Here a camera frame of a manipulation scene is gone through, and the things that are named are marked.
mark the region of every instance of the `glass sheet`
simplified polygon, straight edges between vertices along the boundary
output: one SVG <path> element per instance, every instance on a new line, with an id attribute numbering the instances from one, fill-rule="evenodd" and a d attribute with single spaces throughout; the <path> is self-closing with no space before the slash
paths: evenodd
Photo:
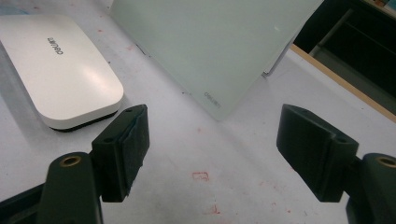
<path id="1" fill-rule="evenodd" d="M 321 2 L 115 0 L 111 14 L 139 48 L 222 120 L 272 69 Z"/>

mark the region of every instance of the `red stain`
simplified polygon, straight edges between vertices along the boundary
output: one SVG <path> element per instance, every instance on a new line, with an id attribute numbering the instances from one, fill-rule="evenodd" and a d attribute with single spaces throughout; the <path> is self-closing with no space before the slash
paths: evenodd
<path id="1" fill-rule="evenodd" d="M 218 209 L 218 206 L 214 204 L 213 206 L 210 207 L 210 210 L 204 213 L 204 215 L 219 215 L 220 211 Z"/>
<path id="2" fill-rule="evenodd" d="M 218 215 L 218 214 L 220 214 L 220 211 L 219 211 L 219 209 L 218 209 L 218 207 L 217 207 L 216 205 L 213 205 L 213 206 L 212 206 L 212 209 L 211 209 L 210 214 L 212 214 L 212 215 Z"/>
<path id="3" fill-rule="evenodd" d="M 209 181 L 209 174 L 207 172 L 194 172 L 192 173 L 192 179 L 207 182 Z"/>

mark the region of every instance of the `screw hole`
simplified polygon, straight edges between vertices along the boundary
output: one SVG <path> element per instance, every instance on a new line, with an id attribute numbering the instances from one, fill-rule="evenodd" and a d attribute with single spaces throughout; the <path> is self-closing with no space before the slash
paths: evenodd
<path id="1" fill-rule="evenodd" d="M 396 168 L 396 160 L 387 157 L 378 157 L 376 160 L 382 165 L 388 166 L 390 168 Z"/>
<path id="2" fill-rule="evenodd" d="M 80 156 L 71 156 L 64 158 L 60 164 L 62 167 L 69 167 L 78 164 L 80 161 L 81 161 Z"/>
<path id="3" fill-rule="evenodd" d="M 347 143 L 347 140 L 345 138 L 343 138 L 343 137 L 337 137 L 336 139 L 340 143 Z"/>
<path id="4" fill-rule="evenodd" d="M 106 138 L 106 139 L 104 140 L 104 142 L 106 142 L 106 143 L 110 143 L 110 142 L 112 142 L 112 141 L 113 141 L 112 138 Z"/>

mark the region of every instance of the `white desk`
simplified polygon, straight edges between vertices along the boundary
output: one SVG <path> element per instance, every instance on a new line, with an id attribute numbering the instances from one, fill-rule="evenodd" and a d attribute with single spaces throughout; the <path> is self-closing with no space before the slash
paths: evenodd
<path id="1" fill-rule="evenodd" d="M 148 106 L 151 146 L 129 198 L 102 203 L 105 223 L 347 223 L 347 195 L 340 203 L 319 203 L 277 151 L 282 104 L 305 107 L 357 140 L 360 157 L 396 156 L 395 123 L 291 50 L 270 77 L 255 82 L 230 117 L 217 122 L 108 17 L 110 0 L 8 6 L 72 17 L 119 76 L 125 89 L 121 109 Z M 3 201 L 43 183 L 59 156 L 89 152 L 114 118 L 72 133 L 51 130 L 0 51 Z"/>

